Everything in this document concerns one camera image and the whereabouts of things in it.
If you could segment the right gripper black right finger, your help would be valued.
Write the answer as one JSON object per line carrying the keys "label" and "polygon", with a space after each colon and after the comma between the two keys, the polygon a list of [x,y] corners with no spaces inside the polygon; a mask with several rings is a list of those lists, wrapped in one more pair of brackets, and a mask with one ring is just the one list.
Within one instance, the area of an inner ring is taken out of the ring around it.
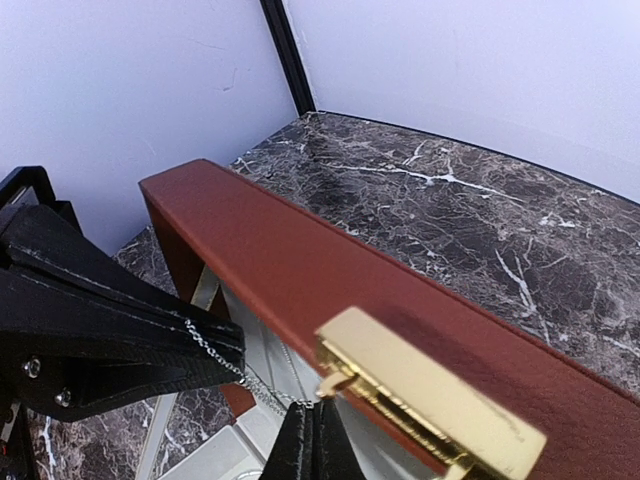
{"label": "right gripper black right finger", "polygon": [[332,399],[319,401],[313,410],[312,478],[364,480],[351,442]]}

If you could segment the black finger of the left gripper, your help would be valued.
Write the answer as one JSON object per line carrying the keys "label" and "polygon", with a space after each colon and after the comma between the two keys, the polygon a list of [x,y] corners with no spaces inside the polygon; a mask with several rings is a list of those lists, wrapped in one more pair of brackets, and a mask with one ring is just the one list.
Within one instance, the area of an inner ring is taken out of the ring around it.
{"label": "black finger of the left gripper", "polygon": [[82,419],[168,393],[233,383],[244,367],[242,345],[214,345],[196,332],[139,327],[109,307],[83,300]]}
{"label": "black finger of the left gripper", "polygon": [[1,251],[9,270],[44,287],[109,307],[139,327],[187,332],[214,345],[242,345],[242,329],[128,272],[45,205],[1,211]]}

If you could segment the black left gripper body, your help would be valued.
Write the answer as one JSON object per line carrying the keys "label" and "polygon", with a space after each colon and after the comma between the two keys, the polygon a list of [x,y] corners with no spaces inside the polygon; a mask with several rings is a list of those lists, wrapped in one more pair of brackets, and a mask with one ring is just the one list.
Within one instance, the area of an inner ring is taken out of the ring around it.
{"label": "black left gripper body", "polygon": [[42,166],[1,182],[1,397],[71,423],[83,417],[83,235]]}

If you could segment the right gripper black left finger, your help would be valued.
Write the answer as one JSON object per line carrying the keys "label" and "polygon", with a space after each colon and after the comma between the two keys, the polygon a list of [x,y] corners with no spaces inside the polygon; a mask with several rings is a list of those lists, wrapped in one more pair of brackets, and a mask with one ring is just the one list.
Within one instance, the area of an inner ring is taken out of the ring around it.
{"label": "right gripper black left finger", "polygon": [[314,409],[292,404],[262,471],[262,480],[310,480],[313,468]]}

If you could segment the brown wooden jewelry box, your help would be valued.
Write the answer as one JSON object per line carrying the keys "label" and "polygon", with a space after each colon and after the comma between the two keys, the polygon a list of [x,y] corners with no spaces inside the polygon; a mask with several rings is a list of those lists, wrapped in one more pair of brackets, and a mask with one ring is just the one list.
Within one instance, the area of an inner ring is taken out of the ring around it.
{"label": "brown wooden jewelry box", "polygon": [[177,284],[209,267],[446,477],[638,477],[638,400],[542,341],[212,162],[140,188]]}

